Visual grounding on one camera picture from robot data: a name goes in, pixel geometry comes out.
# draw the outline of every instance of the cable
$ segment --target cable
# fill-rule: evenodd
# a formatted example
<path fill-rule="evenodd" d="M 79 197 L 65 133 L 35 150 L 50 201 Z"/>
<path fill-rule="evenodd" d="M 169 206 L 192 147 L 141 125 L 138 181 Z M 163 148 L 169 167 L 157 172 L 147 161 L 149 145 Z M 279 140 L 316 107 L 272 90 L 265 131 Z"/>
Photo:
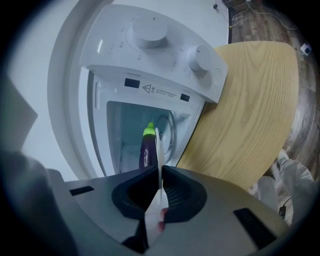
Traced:
<path fill-rule="evenodd" d="M 245 22 L 246 20 L 248 20 L 248 17 L 245 17 L 245 16 L 239 16 L 239 17 L 237 17 L 237 18 L 235 18 L 235 16 L 237 16 L 237 15 L 239 15 L 239 14 L 242 14 L 242 13 L 248 11 L 249 9 L 251 9 L 251 10 L 252 10 L 254 13 L 256 13 L 256 14 L 269 14 L 269 15 L 272 15 L 273 17 L 275 17 L 276 19 L 278 19 L 278 20 L 281 22 L 281 25 L 284 26 L 287 30 L 297 30 L 297 29 L 298 29 L 297 27 L 296 27 L 296 28 L 291 28 L 291 26 L 292 26 L 293 24 L 291 24 L 290 27 L 285 26 L 280 18 L 278 18 L 276 15 L 274 15 L 274 14 L 272 14 L 272 13 L 270 13 L 270 12 L 258 12 L 258 11 L 255 11 L 254 9 L 252 9 L 252 7 L 251 7 L 250 4 L 247 2 L 247 0 L 244 0 L 244 1 L 245 1 L 245 3 L 248 5 L 248 8 L 245 9 L 245 10 L 243 10 L 243 11 L 241 11 L 241 12 L 239 12 L 239 13 L 237 13 L 236 15 L 234 15 L 234 16 L 232 17 L 232 21 L 233 21 L 233 20 L 237 20 L 237 19 L 239 19 L 239 18 L 244 18 L 244 19 L 241 20 L 241 21 L 239 21 L 239 22 L 236 23 L 235 25 L 230 25 L 228 19 L 227 19 L 227 18 L 224 16 L 224 14 L 222 13 L 223 10 L 221 10 L 221 9 L 218 7 L 218 5 L 216 6 L 216 9 L 217 9 L 218 11 L 220 11 L 220 13 L 221 13 L 222 16 L 224 17 L 224 19 L 228 22 L 228 24 L 229 24 L 230 27 L 233 28 L 233 27 L 235 27 L 236 25 L 238 25 L 239 23 Z"/>
<path fill-rule="evenodd" d="M 297 27 L 296 28 L 290 28 L 290 27 L 285 26 L 280 18 L 278 18 L 276 15 L 274 15 L 274 14 L 272 14 L 270 12 L 257 12 L 257 11 L 255 11 L 254 9 L 251 8 L 250 4 L 248 4 L 248 2 L 246 0 L 244 0 L 244 1 L 248 5 L 248 8 L 250 8 L 254 13 L 272 15 L 273 17 L 277 18 L 281 22 L 281 25 L 284 26 L 287 30 L 297 30 L 298 29 Z"/>
<path fill-rule="evenodd" d="M 223 12 L 226 12 L 226 13 L 228 13 L 227 12 L 227 10 L 228 10 L 228 6 L 224 3 L 224 1 L 225 0 L 219 0 L 219 6 L 223 6 L 223 7 L 225 7 L 225 9 L 223 8 L 223 9 L 220 9 L 220 11 L 223 11 Z M 218 4 L 217 4 L 217 0 L 214 0 L 214 5 L 216 5 L 216 7 L 218 7 Z"/>
<path fill-rule="evenodd" d="M 241 23 L 241 22 L 245 22 L 248 18 L 247 17 L 244 17 L 244 16 L 239 16 L 239 17 L 237 17 L 237 18 L 235 18 L 235 16 L 237 16 L 237 15 L 239 15 L 239 14 L 241 14 L 241 13 L 243 13 L 243 12 L 245 12 L 245 11 L 247 11 L 248 9 L 246 9 L 246 10 L 243 10 L 242 12 L 239 12 L 238 14 L 236 14 L 236 15 L 234 15 L 233 16 L 233 18 L 232 18 L 232 21 L 234 20 L 234 18 L 237 20 L 237 19 L 239 19 L 239 18 L 245 18 L 245 19 L 243 19 L 243 20 L 241 20 L 241 21 L 239 21 L 237 24 L 235 24 L 235 25 L 230 25 L 230 23 L 229 23 L 229 21 L 227 20 L 227 18 L 224 16 L 224 14 L 221 12 L 222 10 L 220 9 L 220 8 L 216 8 L 218 11 L 220 11 L 220 13 L 222 14 L 222 16 L 224 17 L 224 19 L 226 20 L 226 22 L 228 22 L 228 24 L 229 24 L 229 26 L 230 27 L 235 27 L 236 25 L 238 25 L 239 23 Z"/>
<path fill-rule="evenodd" d="M 282 207 L 284 207 L 284 206 L 286 205 L 286 203 L 287 203 L 290 199 L 291 199 L 291 197 L 290 197 L 287 201 L 285 201 L 285 203 L 283 204 Z"/>

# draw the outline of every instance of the white cord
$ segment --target white cord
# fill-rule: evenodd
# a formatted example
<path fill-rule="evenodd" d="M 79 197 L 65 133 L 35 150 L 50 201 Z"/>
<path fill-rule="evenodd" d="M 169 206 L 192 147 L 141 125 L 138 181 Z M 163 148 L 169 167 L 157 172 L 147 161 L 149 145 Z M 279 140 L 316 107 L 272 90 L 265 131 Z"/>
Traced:
<path fill-rule="evenodd" d="M 239 13 L 237 13 L 236 15 L 234 15 L 233 18 L 232 18 L 232 20 L 234 20 L 234 18 L 235 18 L 237 15 L 242 14 L 242 13 L 248 11 L 248 10 L 249 10 L 249 6 L 248 6 L 248 8 L 247 8 L 246 10 L 240 11 Z"/>
<path fill-rule="evenodd" d="M 272 13 L 269 13 L 269 12 L 257 12 L 255 11 L 254 9 L 251 8 L 250 4 L 248 4 L 248 2 L 246 0 L 244 0 L 245 3 L 248 5 L 248 8 L 250 8 L 254 13 L 256 14 L 269 14 L 269 15 L 272 15 L 273 17 L 277 18 L 280 22 L 281 22 L 281 25 L 284 26 L 287 30 L 297 30 L 298 28 L 290 28 L 290 27 L 287 27 L 283 24 L 282 20 L 280 18 L 278 18 L 276 15 L 272 14 Z"/>
<path fill-rule="evenodd" d="M 243 10 L 242 12 L 239 12 L 238 14 L 234 15 L 233 18 L 232 18 L 232 20 L 237 20 L 237 19 L 239 19 L 239 18 L 244 18 L 243 20 L 239 21 L 239 22 L 238 22 L 237 24 L 235 24 L 235 25 L 230 25 L 230 23 L 229 23 L 229 21 L 227 20 L 227 18 L 226 18 L 226 17 L 224 16 L 224 14 L 221 12 L 221 9 L 220 9 L 220 8 L 217 8 L 217 9 L 220 11 L 220 13 L 222 14 L 222 16 L 223 16 L 224 19 L 226 20 L 226 22 L 228 22 L 228 24 L 229 24 L 230 27 L 235 27 L 235 26 L 238 25 L 239 23 L 245 22 L 245 21 L 248 19 L 248 18 L 245 17 L 245 16 L 239 16 L 239 17 L 237 17 L 237 18 L 235 18 L 235 16 L 237 16 L 237 15 L 239 15 L 239 14 L 247 11 L 249 8 L 246 9 L 246 10 Z"/>
<path fill-rule="evenodd" d="M 247 0 L 244 0 L 244 1 L 245 1 L 245 3 L 248 5 L 248 8 L 245 9 L 245 10 L 243 10 L 243 11 L 241 11 L 241 12 L 239 12 L 239 13 L 237 13 L 236 15 L 234 15 L 233 18 L 232 18 L 232 21 L 233 21 L 233 20 L 237 20 L 237 19 L 239 19 L 239 18 L 244 18 L 244 19 L 241 20 L 241 21 L 239 21 L 239 22 L 236 23 L 235 25 L 230 25 L 230 23 L 229 23 L 229 21 L 227 20 L 227 18 L 226 18 L 226 17 L 224 16 L 224 14 L 221 12 L 222 10 L 221 10 L 220 8 L 217 8 L 217 10 L 219 10 L 220 13 L 222 14 L 222 16 L 224 17 L 224 19 L 228 22 L 228 24 L 229 24 L 230 27 L 233 28 L 233 27 L 235 27 L 236 25 L 238 25 L 239 23 L 245 22 L 246 20 L 248 20 L 248 17 L 245 17 L 245 16 L 239 16 L 239 17 L 236 17 L 236 18 L 235 18 L 235 16 L 237 16 L 237 15 L 239 15 L 239 14 L 242 14 L 242 13 L 248 11 L 249 9 L 251 9 L 251 10 L 252 10 L 254 13 L 256 13 L 256 14 L 269 14 L 269 15 L 274 16 L 275 18 L 277 18 L 277 19 L 281 22 L 281 25 L 284 26 L 287 30 L 297 30 L 297 29 L 298 29 L 297 27 L 296 27 L 296 28 L 290 28 L 290 27 L 285 26 L 285 25 L 283 24 L 282 20 L 281 20 L 280 18 L 278 18 L 276 15 L 272 14 L 272 13 L 255 11 L 254 9 L 252 9 L 252 7 L 251 7 L 250 4 L 247 2 Z"/>

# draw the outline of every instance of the warning triangle symbol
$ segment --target warning triangle symbol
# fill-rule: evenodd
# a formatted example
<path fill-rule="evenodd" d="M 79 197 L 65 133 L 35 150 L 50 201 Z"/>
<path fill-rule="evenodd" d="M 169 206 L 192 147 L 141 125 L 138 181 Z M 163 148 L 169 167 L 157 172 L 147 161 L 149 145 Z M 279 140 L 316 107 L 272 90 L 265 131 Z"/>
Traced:
<path fill-rule="evenodd" d="M 145 89 L 145 91 L 149 94 L 150 93 L 151 84 L 143 86 L 142 88 Z"/>

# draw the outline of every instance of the black slot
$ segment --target black slot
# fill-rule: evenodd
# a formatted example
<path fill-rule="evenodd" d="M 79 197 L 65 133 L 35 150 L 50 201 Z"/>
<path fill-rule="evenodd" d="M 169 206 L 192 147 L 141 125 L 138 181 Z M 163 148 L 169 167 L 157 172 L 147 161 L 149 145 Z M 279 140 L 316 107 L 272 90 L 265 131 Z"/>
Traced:
<path fill-rule="evenodd" d="M 92 186 L 84 186 L 84 187 L 79 187 L 75 189 L 71 189 L 70 193 L 72 196 L 80 195 L 83 193 L 87 193 L 89 191 L 95 190 Z"/>
<path fill-rule="evenodd" d="M 140 81 L 139 80 L 126 78 L 125 81 L 124 81 L 124 86 L 126 86 L 126 87 L 139 88 L 139 85 L 140 85 Z"/>
<path fill-rule="evenodd" d="M 190 99 L 190 96 L 181 93 L 180 100 L 183 100 L 183 101 L 185 101 L 185 102 L 188 102 L 189 99 Z"/>
<path fill-rule="evenodd" d="M 276 240 L 276 237 L 248 208 L 234 210 L 233 213 L 259 250 Z"/>

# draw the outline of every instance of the light wood surface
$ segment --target light wood surface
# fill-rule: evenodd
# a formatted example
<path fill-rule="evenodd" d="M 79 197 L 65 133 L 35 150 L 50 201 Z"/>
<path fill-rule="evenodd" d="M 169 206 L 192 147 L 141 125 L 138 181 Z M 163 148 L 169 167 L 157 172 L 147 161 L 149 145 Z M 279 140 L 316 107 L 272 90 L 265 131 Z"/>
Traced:
<path fill-rule="evenodd" d="M 292 24 L 282 12 L 265 6 L 262 1 L 251 2 L 252 8 L 260 13 L 273 13 L 284 24 Z M 307 41 L 304 35 L 296 30 L 289 30 L 282 26 L 278 19 L 271 15 L 260 15 L 247 11 L 247 21 L 239 23 L 232 28 L 232 43 L 245 41 L 276 41 L 291 45 L 295 54 L 299 70 L 299 94 L 295 116 L 289 136 L 283 148 L 288 156 L 309 169 L 313 179 L 320 178 L 320 68 L 313 52 L 304 56 L 300 47 Z"/>
<path fill-rule="evenodd" d="M 285 143 L 298 99 L 295 50 L 282 42 L 220 46 L 228 64 L 218 104 L 206 103 L 177 165 L 247 190 Z"/>

